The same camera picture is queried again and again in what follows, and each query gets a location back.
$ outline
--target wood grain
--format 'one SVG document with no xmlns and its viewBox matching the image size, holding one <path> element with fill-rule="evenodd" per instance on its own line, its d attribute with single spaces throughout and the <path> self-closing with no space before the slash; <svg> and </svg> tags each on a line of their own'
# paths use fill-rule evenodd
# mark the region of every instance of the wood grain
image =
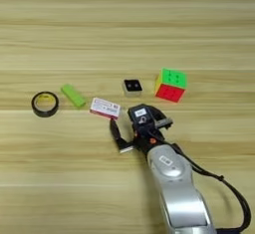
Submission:
<svg viewBox="0 0 255 234">
<path fill-rule="evenodd" d="M 140 103 L 172 117 L 165 133 L 197 162 L 225 177 L 255 209 L 255 0 L 0 0 L 0 232 L 165 233 L 142 155 L 119 155 L 109 121 L 89 113 L 93 97 Z M 163 67 L 183 70 L 181 103 L 153 96 Z M 139 78 L 143 95 L 125 98 Z M 73 84 L 80 111 L 61 94 Z M 58 94 L 51 118 L 30 107 Z M 195 175 L 217 227 L 240 224 L 232 194 Z M 254 233 L 255 225 L 245 233 Z"/>
</svg>

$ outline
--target small white box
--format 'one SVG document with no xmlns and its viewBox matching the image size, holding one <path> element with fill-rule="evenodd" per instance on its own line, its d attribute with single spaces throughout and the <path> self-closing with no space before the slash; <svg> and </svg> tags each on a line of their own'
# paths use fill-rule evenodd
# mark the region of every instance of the small white box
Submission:
<svg viewBox="0 0 255 234">
<path fill-rule="evenodd" d="M 121 112 L 121 106 L 99 98 L 93 98 L 91 113 L 103 117 L 118 119 Z"/>
</svg>

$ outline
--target sticker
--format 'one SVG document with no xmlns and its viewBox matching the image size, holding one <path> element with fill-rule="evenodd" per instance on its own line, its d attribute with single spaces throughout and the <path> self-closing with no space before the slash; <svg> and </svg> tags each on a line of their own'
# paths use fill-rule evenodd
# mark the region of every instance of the sticker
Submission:
<svg viewBox="0 0 255 234">
<path fill-rule="evenodd" d="M 141 117 L 141 116 L 146 115 L 147 112 L 146 112 L 145 109 L 141 109 L 141 110 L 139 110 L 139 111 L 134 112 L 134 114 L 135 114 L 136 117 Z"/>
<path fill-rule="evenodd" d="M 159 160 L 160 160 L 162 163 L 164 163 L 166 166 L 171 166 L 171 165 L 172 165 L 172 161 L 171 161 L 169 158 L 165 157 L 164 155 L 162 155 L 162 156 L 159 158 Z"/>
</svg>

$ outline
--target black object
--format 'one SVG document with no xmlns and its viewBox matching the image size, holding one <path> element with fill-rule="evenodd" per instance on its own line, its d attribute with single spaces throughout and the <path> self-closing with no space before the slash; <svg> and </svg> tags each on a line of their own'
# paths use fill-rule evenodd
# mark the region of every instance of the black object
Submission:
<svg viewBox="0 0 255 234">
<path fill-rule="evenodd" d="M 133 148 L 140 149 L 146 156 L 152 148 L 161 144 L 169 144 L 176 153 L 189 161 L 192 169 L 196 173 L 212 177 L 222 182 L 233 192 L 239 201 L 243 211 L 243 222 L 241 226 L 235 228 L 219 228 L 217 229 L 217 234 L 239 234 L 250 226 L 252 218 L 251 209 L 245 197 L 234 186 L 227 182 L 223 175 L 217 175 L 199 166 L 190 157 L 188 157 L 176 143 L 169 143 L 165 141 L 159 129 L 162 127 L 169 128 L 172 125 L 172 121 L 170 119 L 166 118 L 160 110 L 147 105 L 139 105 L 137 107 L 130 108 L 128 110 L 128 115 L 132 121 L 132 129 L 134 132 L 134 139 L 132 142 L 126 142 L 122 138 L 117 123 L 114 119 L 111 119 L 111 132 L 120 152 L 124 152 L 126 148 L 132 146 Z"/>
<path fill-rule="evenodd" d="M 111 119 L 110 122 L 110 129 L 120 152 L 137 148 L 140 149 L 144 155 L 147 155 L 156 144 L 162 144 L 160 141 L 157 141 L 156 144 L 151 143 L 151 135 L 148 134 L 148 132 L 163 139 L 159 129 L 163 127 L 169 128 L 172 125 L 171 119 L 166 118 L 160 110 L 144 104 L 130 108 L 128 110 L 128 115 L 132 122 L 132 129 L 135 134 L 135 137 L 131 142 L 127 142 L 122 138 L 114 119 Z"/>
<path fill-rule="evenodd" d="M 39 99 L 48 98 L 53 101 L 53 105 L 48 110 L 41 110 L 38 106 Z M 51 117 L 59 109 L 59 99 L 51 92 L 41 92 L 37 94 L 31 101 L 32 109 L 38 117 Z"/>
<path fill-rule="evenodd" d="M 126 96 L 140 96 L 142 87 L 139 80 L 124 80 L 124 91 Z"/>
</svg>

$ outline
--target green cube face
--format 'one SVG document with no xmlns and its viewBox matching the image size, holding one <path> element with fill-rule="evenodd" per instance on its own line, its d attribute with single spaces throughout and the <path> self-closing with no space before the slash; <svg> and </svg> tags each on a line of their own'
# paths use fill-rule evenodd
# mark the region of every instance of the green cube face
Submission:
<svg viewBox="0 0 255 234">
<path fill-rule="evenodd" d="M 162 82 L 165 85 L 186 88 L 186 74 L 168 69 L 162 70 Z"/>
</svg>

